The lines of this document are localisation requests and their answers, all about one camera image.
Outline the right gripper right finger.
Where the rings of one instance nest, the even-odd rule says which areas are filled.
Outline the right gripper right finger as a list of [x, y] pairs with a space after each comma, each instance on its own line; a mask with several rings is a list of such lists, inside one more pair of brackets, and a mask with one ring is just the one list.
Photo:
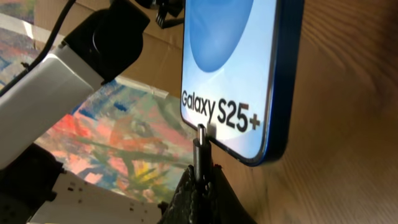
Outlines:
[[207, 223], [211, 224], [256, 224], [237, 198], [222, 167], [210, 166], [206, 185]]

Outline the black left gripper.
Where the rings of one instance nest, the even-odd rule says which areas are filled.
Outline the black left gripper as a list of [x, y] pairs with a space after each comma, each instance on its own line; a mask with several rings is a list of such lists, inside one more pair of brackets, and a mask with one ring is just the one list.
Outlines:
[[184, 0], [136, 0], [136, 2], [146, 9], [157, 10], [155, 23], [161, 29], [168, 29], [184, 23], [184, 18], [177, 19], [185, 8]]

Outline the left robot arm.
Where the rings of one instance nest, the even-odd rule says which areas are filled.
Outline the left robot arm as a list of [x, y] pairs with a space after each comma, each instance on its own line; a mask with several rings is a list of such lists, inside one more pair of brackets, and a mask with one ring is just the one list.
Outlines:
[[35, 141], [137, 60], [149, 18], [115, 1], [49, 45], [1, 90], [2, 223], [159, 223], [164, 204], [141, 203], [64, 170]]

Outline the blue Galaxy smartphone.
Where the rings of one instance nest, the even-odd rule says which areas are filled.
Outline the blue Galaxy smartphone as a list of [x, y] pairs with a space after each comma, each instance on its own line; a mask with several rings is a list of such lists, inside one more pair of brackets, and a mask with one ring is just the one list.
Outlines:
[[186, 0], [180, 114], [247, 166], [288, 137], [303, 0]]

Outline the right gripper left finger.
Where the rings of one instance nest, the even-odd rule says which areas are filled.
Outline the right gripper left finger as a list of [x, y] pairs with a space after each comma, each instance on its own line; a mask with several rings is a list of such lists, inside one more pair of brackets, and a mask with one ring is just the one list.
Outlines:
[[158, 224], [199, 223], [199, 194], [193, 166], [189, 165], [181, 176], [171, 202]]

